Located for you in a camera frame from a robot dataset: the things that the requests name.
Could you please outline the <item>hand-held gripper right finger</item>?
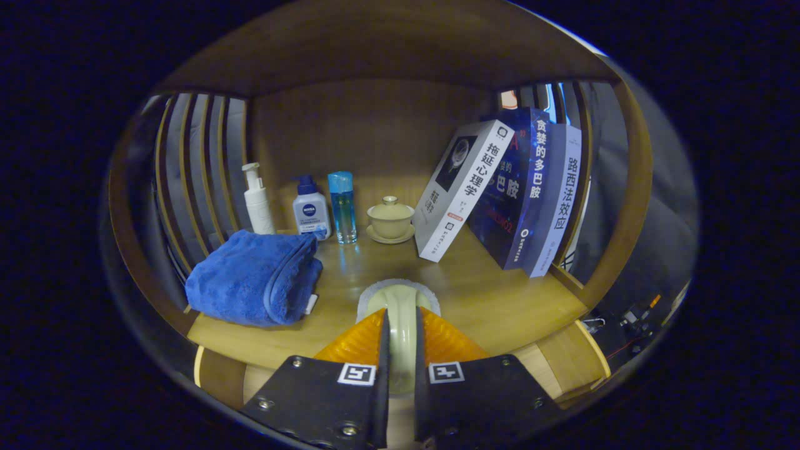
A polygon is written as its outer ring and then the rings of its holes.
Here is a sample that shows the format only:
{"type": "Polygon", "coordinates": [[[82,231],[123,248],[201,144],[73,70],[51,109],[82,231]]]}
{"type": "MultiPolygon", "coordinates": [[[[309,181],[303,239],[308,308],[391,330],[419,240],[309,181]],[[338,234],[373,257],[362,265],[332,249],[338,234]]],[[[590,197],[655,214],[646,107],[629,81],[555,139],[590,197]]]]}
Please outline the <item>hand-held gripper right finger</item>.
{"type": "Polygon", "coordinates": [[[564,419],[517,356],[426,361],[432,318],[417,308],[414,438],[424,448],[515,448],[564,419]]]}

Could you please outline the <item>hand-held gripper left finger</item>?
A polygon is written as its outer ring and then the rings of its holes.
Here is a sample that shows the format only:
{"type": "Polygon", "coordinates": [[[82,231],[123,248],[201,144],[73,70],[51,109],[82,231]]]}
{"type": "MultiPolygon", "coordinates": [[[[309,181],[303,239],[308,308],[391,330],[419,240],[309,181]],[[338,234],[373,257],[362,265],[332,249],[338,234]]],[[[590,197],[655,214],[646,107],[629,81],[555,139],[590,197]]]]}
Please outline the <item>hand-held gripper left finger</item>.
{"type": "Polygon", "coordinates": [[[388,445],[391,327],[388,310],[360,321],[376,338],[376,362],[332,362],[289,356],[246,402],[242,413],[297,441],[326,449],[388,445]]]}

